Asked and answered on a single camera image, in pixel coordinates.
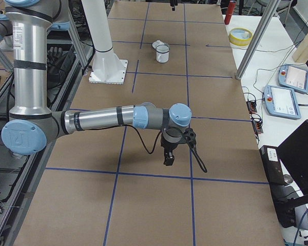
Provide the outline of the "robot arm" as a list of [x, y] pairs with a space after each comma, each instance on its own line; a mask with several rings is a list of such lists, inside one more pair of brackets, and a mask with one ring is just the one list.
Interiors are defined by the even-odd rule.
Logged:
[[8, 108], [1, 139], [12, 153], [31, 155], [61, 136], [114, 127], [158, 130], [156, 141], [164, 149], [167, 166], [173, 164], [178, 145], [195, 148], [195, 134], [189, 128], [192, 113], [182, 103], [168, 109], [145, 102], [97, 111], [52, 111], [62, 83], [47, 82], [47, 35], [50, 29], [69, 28], [69, 4], [6, 1], [5, 10], [12, 24], [14, 88], [8, 95], [14, 96], [14, 106]]

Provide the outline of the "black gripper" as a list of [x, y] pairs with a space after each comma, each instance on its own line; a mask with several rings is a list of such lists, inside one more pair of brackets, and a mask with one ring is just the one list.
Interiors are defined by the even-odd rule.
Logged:
[[173, 6], [171, 7], [172, 11], [175, 10], [175, 6], [176, 6], [176, 0], [170, 0], [170, 5]]
[[176, 142], [170, 142], [166, 140], [164, 137], [161, 137], [161, 147], [164, 148], [164, 162], [165, 166], [172, 166], [175, 160], [173, 155], [173, 150], [177, 148], [180, 143], [180, 139]]

